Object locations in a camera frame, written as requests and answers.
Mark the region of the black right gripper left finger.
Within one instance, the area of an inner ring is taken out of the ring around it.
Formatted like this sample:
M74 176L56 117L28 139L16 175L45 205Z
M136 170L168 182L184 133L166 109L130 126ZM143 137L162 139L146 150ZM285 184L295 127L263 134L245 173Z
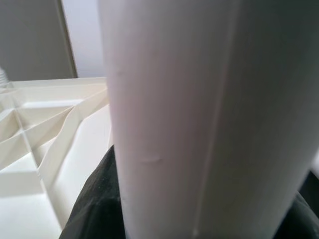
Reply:
M124 239L114 146L86 180L61 239Z

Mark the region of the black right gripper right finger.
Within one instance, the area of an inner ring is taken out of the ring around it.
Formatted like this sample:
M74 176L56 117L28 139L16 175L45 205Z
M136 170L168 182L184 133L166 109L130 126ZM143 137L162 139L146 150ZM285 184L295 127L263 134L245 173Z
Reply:
M319 179L310 172L280 226L282 239L319 237Z

